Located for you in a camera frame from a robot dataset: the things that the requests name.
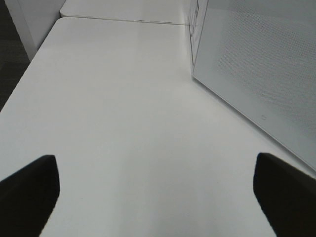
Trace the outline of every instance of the perforated panel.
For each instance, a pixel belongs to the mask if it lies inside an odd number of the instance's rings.
[[[316,145],[316,3],[209,0],[195,75],[304,157],[305,140],[296,131]],[[238,101],[245,95],[253,108]],[[269,124],[254,116],[261,106],[284,122],[280,129],[293,129],[292,141],[287,131],[272,129],[274,120]]]

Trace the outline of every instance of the white desk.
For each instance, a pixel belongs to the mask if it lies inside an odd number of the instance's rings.
[[[190,0],[66,0],[62,16],[187,25]]]
[[[57,21],[0,113],[0,179],[57,157],[43,237],[275,236],[257,154],[310,172],[191,79],[186,30]]]

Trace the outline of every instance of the white wall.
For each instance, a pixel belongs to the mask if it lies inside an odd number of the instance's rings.
[[[5,0],[30,60],[60,18],[65,0]]]

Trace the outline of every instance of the desk surface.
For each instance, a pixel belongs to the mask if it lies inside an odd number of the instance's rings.
[[[310,171],[191,78],[186,34],[57,21],[0,113],[0,179],[56,155],[41,236],[275,236],[252,191],[257,154]]]
[[[190,0],[66,0],[62,16],[188,24]]]

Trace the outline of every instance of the gray carpet floor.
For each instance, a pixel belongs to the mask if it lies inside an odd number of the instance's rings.
[[[0,111],[30,61],[4,0],[0,0]]]

